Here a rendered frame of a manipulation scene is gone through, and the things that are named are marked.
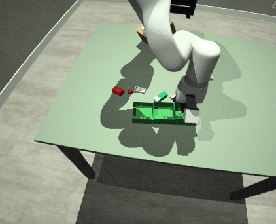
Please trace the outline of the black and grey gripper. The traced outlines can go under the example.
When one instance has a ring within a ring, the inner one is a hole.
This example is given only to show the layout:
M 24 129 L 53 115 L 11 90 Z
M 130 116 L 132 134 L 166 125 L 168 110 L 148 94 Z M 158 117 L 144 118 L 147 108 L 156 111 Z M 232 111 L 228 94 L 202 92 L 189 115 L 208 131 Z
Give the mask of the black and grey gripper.
M 180 106 L 181 113 L 184 113 L 184 108 L 187 107 L 187 105 L 185 105 L 186 94 L 195 95 L 196 104 L 203 103 L 207 93 L 208 85 L 209 85 L 208 83 L 204 88 L 192 88 L 185 82 L 184 77 L 185 76 L 182 76 L 181 80 L 179 81 L 175 91 L 175 97 L 173 98 L 173 102 L 179 103 L 181 105 Z

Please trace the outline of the white domino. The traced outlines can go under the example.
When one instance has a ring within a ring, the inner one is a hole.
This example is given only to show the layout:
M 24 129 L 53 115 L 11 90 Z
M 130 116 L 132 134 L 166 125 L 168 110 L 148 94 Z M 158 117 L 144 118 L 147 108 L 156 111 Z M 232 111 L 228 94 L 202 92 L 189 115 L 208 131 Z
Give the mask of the white domino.
M 145 93 L 146 89 L 145 88 L 141 88 L 141 87 L 135 87 L 134 92 L 140 92 L 140 93 Z

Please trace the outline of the green rack of bins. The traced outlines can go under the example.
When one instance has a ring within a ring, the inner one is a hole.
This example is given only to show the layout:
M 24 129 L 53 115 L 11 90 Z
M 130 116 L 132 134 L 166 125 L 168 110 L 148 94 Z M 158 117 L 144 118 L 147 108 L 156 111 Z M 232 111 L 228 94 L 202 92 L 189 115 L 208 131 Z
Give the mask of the green rack of bins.
M 193 126 L 195 123 L 184 122 L 184 113 L 179 107 L 176 102 L 134 102 L 132 123 Z

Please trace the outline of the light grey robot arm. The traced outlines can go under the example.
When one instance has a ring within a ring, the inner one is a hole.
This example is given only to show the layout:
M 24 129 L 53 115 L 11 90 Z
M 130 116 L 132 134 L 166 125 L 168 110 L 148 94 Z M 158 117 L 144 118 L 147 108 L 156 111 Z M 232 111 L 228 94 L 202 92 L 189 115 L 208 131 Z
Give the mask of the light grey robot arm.
M 220 47 L 194 34 L 171 31 L 169 12 L 171 0 L 128 0 L 142 23 L 148 45 L 157 61 L 171 72 L 180 71 L 190 60 L 184 77 L 192 88 L 204 88 L 209 81 L 221 54 Z M 175 39 L 175 40 L 174 40 Z M 187 107 L 184 122 L 198 123 L 199 109 L 195 95 L 186 94 Z

